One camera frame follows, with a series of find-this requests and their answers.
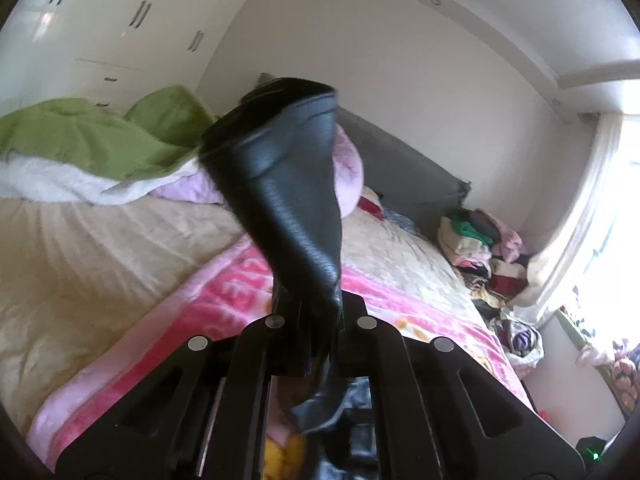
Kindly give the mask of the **pink cartoon fleece blanket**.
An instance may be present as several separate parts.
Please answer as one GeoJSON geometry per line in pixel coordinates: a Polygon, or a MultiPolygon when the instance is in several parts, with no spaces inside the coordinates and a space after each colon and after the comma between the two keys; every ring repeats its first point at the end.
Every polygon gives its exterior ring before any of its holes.
{"type": "MultiPolygon", "coordinates": [[[[409,338],[452,339],[518,400],[527,399],[498,338],[474,310],[459,314],[424,302],[353,266],[344,266],[342,279],[346,292],[360,296],[370,315],[393,324],[409,338]]],[[[272,283],[266,260],[242,237],[51,394],[32,421],[26,437],[30,448],[53,467],[66,446],[191,337],[216,341],[235,336],[267,315],[272,283]]]]}

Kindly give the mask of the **black leather jacket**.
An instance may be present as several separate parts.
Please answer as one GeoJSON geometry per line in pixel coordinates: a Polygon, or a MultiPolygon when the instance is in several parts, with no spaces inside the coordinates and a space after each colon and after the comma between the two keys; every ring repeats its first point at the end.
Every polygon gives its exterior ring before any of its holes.
{"type": "Polygon", "coordinates": [[[200,434],[209,479],[251,479],[265,442],[273,377],[299,390],[311,436],[307,479],[376,479],[384,434],[369,374],[376,357],[363,300],[341,289],[334,191],[337,95],[279,78],[244,96],[204,134],[201,163],[274,276],[274,310],[229,341],[200,434]]]}

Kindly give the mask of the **pile of folded clothes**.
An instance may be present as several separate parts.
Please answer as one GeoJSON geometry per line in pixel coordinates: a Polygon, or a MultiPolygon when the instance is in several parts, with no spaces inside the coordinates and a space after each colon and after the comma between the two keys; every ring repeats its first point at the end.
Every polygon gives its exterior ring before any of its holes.
{"type": "Polygon", "coordinates": [[[504,309],[528,285],[530,253],[518,232],[481,209],[442,216],[436,232],[440,251],[475,300],[504,309]]]}

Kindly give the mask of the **cream window curtain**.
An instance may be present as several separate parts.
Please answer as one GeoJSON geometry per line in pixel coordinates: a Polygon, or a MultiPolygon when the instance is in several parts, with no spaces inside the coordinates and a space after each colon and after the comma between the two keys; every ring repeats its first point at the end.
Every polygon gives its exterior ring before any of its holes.
{"type": "Polygon", "coordinates": [[[541,326],[562,306],[585,269],[608,207],[616,202],[625,116],[599,117],[586,169],[577,194],[548,245],[530,260],[528,286],[508,304],[514,318],[541,326]]]}

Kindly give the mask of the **beige quilted bed cover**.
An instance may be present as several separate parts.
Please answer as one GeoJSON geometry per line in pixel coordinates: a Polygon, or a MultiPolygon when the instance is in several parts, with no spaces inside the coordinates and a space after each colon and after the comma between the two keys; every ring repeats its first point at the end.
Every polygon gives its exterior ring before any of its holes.
{"type": "Polygon", "coordinates": [[[216,205],[4,200],[1,402],[18,431],[26,434],[52,392],[242,234],[216,205]]]}

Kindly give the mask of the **dark grey bed headboard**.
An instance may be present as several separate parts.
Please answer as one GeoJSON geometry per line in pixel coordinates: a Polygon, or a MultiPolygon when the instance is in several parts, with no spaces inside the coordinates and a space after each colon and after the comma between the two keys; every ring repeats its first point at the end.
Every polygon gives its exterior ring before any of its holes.
{"type": "Polygon", "coordinates": [[[328,255],[341,248],[335,196],[335,133],[343,128],[363,164],[363,183],[382,205],[410,218],[430,242],[439,220],[456,209],[465,185],[394,136],[343,110],[322,82],[280,78],[240,99],[230,116],[239,131],[228,169],[238,184],[217,180],[242,226],[267,255],[328,255]]]}

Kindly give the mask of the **green and white blanket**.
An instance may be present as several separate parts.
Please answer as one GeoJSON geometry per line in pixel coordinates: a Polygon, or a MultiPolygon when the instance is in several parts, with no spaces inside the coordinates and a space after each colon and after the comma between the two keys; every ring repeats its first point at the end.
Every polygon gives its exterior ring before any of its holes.
{"type": "Polygon", "coordinates": [[[125,114],[79,98],[1,118],[1,195],[40,203],[122,205],[198,172],[216,116],[183,86],[154,91],[125,114]]]}

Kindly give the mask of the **red and white pillow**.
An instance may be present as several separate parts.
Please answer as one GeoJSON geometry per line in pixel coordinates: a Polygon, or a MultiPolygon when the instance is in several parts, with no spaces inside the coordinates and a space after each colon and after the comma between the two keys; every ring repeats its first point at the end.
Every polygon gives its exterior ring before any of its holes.
{"type": "Polygon", "coordinates": [[[385,219],[381,197],[375,190],[372,190],[372,188],[369,188],[367,185],[362,188],[360,199],[358,200],[358,208],[370,214],[370,216],[375,219],[380,221],[385,219]]]}

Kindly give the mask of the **cream built-in wardrobe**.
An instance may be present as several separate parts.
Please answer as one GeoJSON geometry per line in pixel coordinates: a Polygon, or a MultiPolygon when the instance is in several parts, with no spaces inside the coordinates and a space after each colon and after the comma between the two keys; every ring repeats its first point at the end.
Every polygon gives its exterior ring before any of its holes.
{"type": "Polygon", "coordinates": [[[84,98],[123,112],[190,90],[246,0],[1,0],[1,111],[84,98]]]}

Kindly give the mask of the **floral cloth bundle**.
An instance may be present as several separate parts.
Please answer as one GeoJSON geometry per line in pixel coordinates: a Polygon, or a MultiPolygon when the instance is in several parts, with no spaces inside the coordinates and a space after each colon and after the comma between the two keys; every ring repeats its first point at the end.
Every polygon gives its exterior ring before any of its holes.
{"type": "Polygon", "coordinates": [[[544,358],[542,336],[535,327],[500,313],[489,322],[489,328],[497,336],[506,357],[518,374],[533,370],[544,358]]]}

